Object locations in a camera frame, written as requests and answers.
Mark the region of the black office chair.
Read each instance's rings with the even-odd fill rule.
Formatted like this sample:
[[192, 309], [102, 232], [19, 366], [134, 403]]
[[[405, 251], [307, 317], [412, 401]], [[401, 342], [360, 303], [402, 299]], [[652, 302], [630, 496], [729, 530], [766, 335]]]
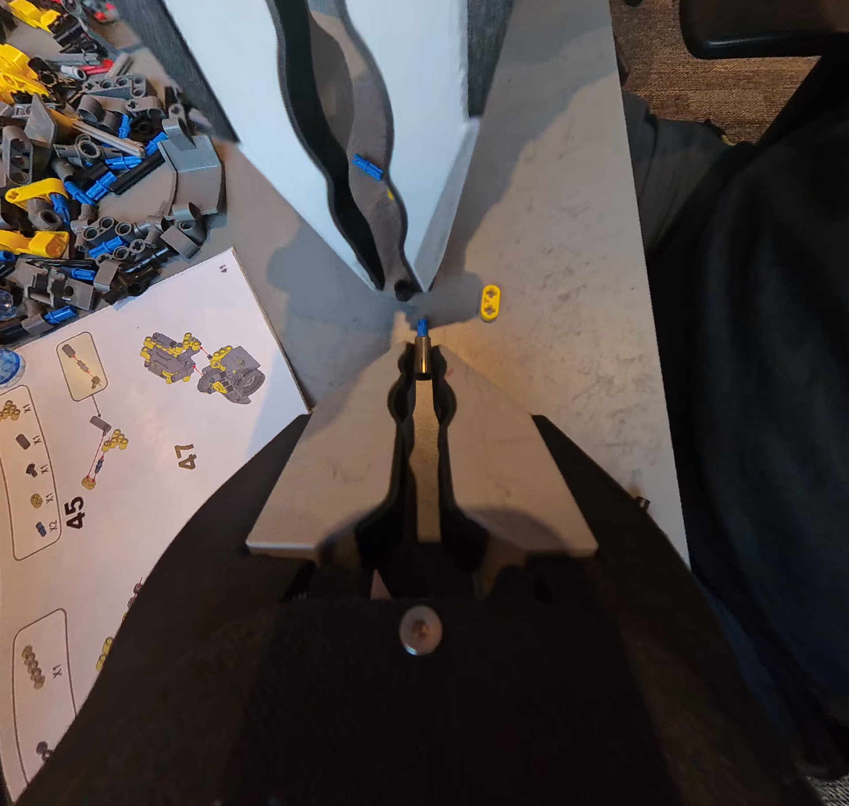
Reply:
[[678, 16], [701, 60], [847, 54], [848, 0], [680, 0]]

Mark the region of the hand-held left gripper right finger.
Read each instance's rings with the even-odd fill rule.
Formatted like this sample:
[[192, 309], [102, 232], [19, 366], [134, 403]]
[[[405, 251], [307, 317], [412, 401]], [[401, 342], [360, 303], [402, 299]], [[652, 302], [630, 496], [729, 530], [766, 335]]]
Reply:
[[524, 557], [599, 545], [532, 415], [451, 349], [432, 350], [440, 538], [464, 570], [492, 543]]

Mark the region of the white building instruction booklet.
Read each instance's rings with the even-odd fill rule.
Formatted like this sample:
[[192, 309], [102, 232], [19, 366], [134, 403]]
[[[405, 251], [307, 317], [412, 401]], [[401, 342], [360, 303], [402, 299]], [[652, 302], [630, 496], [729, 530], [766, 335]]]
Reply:
[[16, 799], [156, 562], [307, 412], [235, 250], [44, 335], [2, 385], [2, 770]]

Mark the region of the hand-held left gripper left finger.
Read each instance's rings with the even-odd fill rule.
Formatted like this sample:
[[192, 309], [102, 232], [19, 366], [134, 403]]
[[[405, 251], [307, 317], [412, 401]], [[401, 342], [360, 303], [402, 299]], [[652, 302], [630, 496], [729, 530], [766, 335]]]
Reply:
[[413, 345], [393, 345], [315, 406], [247, 537], [252, 554], [321, 562], [330, 545], [402, 504], [413, 363]]

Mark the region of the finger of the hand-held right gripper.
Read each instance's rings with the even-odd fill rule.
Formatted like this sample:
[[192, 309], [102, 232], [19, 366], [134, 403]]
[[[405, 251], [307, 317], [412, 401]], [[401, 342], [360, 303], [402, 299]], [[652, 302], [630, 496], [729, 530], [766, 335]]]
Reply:
[[306, 0], [161, 0], [240, 151], [352, 271], [386, 284], [324, 114]]
[[480, 121], [468, 110], [468, 0], [340, 0], [388, 105], [389, 181], [402, 260], [429, 291], [445, 255]]

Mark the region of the pile of toy brick parts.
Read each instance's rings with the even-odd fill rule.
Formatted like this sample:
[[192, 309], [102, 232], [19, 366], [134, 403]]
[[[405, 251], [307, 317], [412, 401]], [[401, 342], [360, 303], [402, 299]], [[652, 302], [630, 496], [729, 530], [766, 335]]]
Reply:
[[141, 296], [222, 209], [211, 126], [108, 0], [2, 0], [1, 122], [2, 348]]

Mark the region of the grey desk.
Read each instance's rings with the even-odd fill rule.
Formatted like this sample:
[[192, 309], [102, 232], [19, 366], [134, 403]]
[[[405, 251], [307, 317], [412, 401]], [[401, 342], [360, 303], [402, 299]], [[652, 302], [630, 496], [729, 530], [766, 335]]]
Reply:
[[[626, 493], [648, 498], [652, 520], [689, 564], [608, 0], [514, 0], [445, 255], [430, 290], [409, 303], [394, 294], [413, 278], [386, 170], [379, 76], [342, 21], [310, 3], [319, 97], [384, 288], [356, 275], [212, 128], [222, 209], [200, 251], [167, 264], [151, 287], [235, 250], [307, 412], [409, 341], [425, 317], [437, 347], [554, 423]], [[355, 153], [384, 179], [355, 168]], [[502, 303], [485, 323], [489, 284]]]

